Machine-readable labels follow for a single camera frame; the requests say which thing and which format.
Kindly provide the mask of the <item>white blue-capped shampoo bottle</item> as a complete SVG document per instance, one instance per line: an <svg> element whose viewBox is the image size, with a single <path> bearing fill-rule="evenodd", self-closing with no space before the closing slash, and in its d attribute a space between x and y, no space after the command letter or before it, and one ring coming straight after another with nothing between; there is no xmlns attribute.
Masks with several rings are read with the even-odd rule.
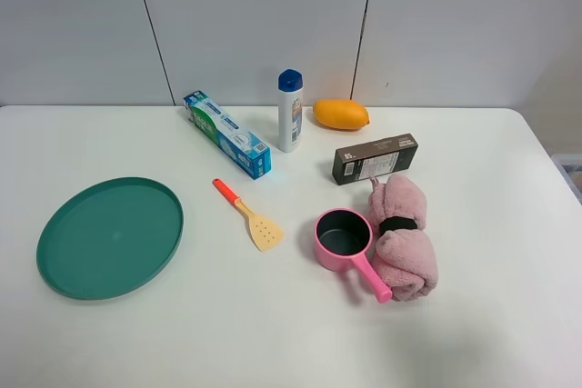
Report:
<svg viewBox="0 0 582 388"><path fill-rule="evenodd" d="M278 77L278 148L292 152L298 145L303 121L303 76L286 69Z"/></svg>

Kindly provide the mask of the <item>blue toothpaste box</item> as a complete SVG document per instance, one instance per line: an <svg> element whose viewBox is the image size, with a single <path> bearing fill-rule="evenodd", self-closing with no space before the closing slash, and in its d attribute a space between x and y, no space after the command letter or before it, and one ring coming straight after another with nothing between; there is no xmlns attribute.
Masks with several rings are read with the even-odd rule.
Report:
<svg viewBox="0 0 582 388"><path fill-rule="evenodd" d="M270 172L270 148L202 91L184 98L190 121L251 178Z"/></svg>

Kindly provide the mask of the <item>yellow mango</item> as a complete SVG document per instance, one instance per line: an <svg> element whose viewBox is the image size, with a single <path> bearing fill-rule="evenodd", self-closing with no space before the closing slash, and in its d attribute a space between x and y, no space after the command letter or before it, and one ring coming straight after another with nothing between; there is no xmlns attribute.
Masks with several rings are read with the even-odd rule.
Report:
<svg viewBox="0 0 582 388"><path fill-rule="evenodd" d="M314 103L315 119L323 126L336 130L356 131L370 123L366 108L346 99L321 99Z"/></svg>

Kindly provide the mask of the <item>pink toy saucepan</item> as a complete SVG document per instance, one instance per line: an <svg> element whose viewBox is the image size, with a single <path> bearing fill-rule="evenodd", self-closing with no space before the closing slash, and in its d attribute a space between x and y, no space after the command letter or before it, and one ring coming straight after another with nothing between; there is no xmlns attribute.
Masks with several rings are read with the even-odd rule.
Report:
<svg viewBox="0 0 582 388"><path fill-rule="evenodd" d="M392 290L383 282L367 258L373 232L360 213L337 208L321 214L314 225L314 255L327 270L344 273L357 270L379 303L392 299Z"/></svg>

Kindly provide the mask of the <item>brown espresso box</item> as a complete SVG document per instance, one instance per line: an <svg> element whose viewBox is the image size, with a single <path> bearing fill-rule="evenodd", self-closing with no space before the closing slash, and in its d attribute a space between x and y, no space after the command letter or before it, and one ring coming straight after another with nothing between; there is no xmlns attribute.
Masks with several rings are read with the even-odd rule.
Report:
<svg viewBox="0 0 582 388"><path fill-rule="evenodd" d="M332 176L338 185L351 184L407 170L418 143L411 134L382 138L336 149Z"/></svg>

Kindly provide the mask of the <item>pink rolled towel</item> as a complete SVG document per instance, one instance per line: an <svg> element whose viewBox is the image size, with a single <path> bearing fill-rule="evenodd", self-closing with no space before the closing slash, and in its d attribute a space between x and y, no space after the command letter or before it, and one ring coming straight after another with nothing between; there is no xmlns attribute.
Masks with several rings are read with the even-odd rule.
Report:
<svg viewBox="0 0 582 388"><path fill-rule="evenodd" d="M368 221L377 235L372 267L393 299L413 301L430 294L438 282L437 258L426 234L426 196L410 179L372 178Z"/></svg>

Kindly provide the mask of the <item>green round plate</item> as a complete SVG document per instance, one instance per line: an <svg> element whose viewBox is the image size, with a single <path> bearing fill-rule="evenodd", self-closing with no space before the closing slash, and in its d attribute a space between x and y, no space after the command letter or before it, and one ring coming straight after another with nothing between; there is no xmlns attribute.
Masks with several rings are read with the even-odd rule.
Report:
<svg viewBox="0 0 582 388"><path fill-rule="evenodd" d="M50 218L36 248L45 283L69 298L131 293L172 260L184 227L176 194L158 181L121 177L95 184Z"/></svg>

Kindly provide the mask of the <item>orange handled yellow spatula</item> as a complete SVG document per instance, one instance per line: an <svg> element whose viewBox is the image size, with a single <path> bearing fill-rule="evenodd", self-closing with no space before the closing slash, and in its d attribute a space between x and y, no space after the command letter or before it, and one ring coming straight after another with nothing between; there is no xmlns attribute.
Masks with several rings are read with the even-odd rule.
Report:
<svg viewBox="0 0 582 388"><path fill-rule="evenodd" d="M268 251L283 241L284 232L276 223L253 212L221 179L215 178L212 184L245 217L250 238L260 252Z"/></svg>

